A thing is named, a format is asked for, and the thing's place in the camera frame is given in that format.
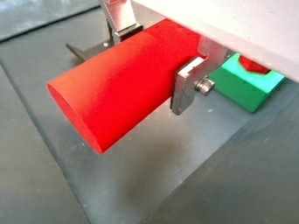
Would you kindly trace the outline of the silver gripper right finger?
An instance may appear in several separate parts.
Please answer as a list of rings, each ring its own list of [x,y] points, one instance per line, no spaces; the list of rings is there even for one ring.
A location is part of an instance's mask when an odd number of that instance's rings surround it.
[[[175,75],[175,85],[171,98],[171,110],[179,116],[192,105],[198,93],[207,96],[215,87],[208,75],[232,56],[234,52],[206,37],[200,37],[198,53]]]

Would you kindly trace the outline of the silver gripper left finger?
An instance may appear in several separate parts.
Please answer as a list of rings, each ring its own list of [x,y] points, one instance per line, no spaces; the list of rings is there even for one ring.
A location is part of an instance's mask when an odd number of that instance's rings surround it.
[[[136,22],[131,0],[99,0],[107,18],[111,44],[131,38],[144,27]]]

